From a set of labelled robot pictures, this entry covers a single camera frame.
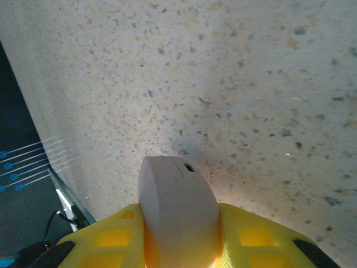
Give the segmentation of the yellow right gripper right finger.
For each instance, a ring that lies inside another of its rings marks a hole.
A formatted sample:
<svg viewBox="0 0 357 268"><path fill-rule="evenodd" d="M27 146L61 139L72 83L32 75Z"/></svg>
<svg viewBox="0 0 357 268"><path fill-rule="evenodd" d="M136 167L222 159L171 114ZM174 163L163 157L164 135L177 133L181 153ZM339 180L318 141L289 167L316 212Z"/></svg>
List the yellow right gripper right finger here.
<svg viewBox="0 0 357 268"><path fill-rule="evenodd" d="M214 268L341 268L304 234L230 204L219 208L221 253Z"/></svg>

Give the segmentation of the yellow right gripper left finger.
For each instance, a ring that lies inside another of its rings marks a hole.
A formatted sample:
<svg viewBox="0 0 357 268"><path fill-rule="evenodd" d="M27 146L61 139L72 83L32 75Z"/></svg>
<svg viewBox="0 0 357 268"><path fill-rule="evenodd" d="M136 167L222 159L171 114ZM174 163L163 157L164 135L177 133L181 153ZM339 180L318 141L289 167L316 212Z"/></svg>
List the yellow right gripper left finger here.
<svg viewBox="0 0 357 268"><path fill-rule="evenodd" d="M140 205L63 237L38 259L38 268L146 268Z"/></svg>

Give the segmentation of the pale pink charging case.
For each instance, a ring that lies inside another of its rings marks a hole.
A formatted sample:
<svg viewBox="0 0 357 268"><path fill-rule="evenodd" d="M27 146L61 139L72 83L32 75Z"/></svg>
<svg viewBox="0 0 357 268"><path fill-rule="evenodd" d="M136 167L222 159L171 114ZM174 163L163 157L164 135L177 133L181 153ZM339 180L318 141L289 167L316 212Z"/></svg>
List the pale pink charging case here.
<svg viewBox="0 0 357 268"><path fill-rule="evenodd" d="M147 268L210 268L220 252L220 209L189 161L146 156L139 171Z"/></svg>

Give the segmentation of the aluminium side rail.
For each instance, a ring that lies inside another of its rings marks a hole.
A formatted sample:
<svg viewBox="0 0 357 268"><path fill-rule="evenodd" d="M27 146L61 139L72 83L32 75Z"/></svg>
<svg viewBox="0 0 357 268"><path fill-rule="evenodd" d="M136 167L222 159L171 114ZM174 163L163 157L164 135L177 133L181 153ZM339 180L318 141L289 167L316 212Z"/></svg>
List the aluminium side rail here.
<svg viewBox="0 0 357 268"><path fill-rule="evenodd" d="M49 167L49 173L57 195L61 200L65 217L70 220L72 229L77 231L95 223L97 220L89 213L51 166Z"/></svg>

